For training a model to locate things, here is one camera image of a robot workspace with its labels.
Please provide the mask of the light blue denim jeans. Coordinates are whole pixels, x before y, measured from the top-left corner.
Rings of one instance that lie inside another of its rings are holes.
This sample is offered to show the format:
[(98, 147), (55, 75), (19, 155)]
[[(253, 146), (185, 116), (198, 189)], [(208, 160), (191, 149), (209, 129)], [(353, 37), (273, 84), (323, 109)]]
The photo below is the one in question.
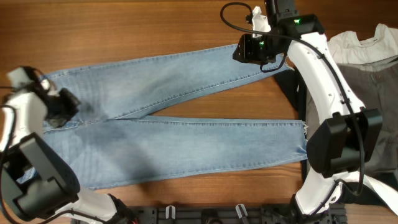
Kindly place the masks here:
[(233, 59), (235, 45), (70, 68), (49, 73), (80, 101), (44, 141), (81, 186), (107, 189), (190, 175), (279, 166), (306, 159), (300, 120), (156, 116), (194, 98), (246, 85), (289, 66), (278, 55), (260, 67)]

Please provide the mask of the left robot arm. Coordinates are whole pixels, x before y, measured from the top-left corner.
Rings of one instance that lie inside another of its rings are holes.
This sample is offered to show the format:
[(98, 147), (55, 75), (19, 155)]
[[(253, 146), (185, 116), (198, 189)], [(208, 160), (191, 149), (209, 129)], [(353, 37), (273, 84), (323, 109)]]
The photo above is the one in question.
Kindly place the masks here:
[(1, 211), (29, 222), (49, 223), (68, 217), (77, 223), (137, 223), (120, 199), (80, 186), (69, 167), (42, 139), (47, 108), (33, 92), (12, 94), (2, 106), (6, 114), (1, 142)]

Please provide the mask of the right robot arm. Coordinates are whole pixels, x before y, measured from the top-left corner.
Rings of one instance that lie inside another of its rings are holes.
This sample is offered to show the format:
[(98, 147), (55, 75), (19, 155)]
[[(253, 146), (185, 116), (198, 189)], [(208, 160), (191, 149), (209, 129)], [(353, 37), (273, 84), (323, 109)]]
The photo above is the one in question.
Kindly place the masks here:
[(285, 223), (332, 223), (332, 207), (357, 183), (354, 195), (369, 188), (393, 211), (397, 191), (366, 176), (382, 127), (377, 109), (367, 109), (351, 91), (328, 50), (325, 30), (318, 17), (301, 15), (293, 1), (266, 1), (266, 11), (251, 9), (245, 17), (251, 25), (243, 34), (233, 58), (263, 67), (278, 55), (300, 72), (318, 113), (320, 125), (307, 142), (310, 169), (301, 189), (284, 206), (273, 206), (265, 217)]

